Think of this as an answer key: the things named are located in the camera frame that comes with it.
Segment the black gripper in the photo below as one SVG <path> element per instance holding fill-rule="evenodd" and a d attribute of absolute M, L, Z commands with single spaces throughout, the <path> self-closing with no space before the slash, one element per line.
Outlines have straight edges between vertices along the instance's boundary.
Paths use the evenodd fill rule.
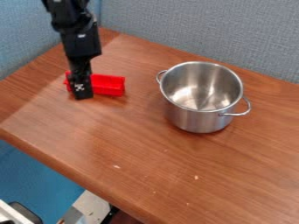
<path fill-rule="evenodd" d="M 101 54 L 97 19 L 88 9 L 89 0 L 41 0 L 50 14 L 50 27 L 60 34 L 69 62 L 66 80 L 76 100 L 93 97 L 90 60 Z"/>

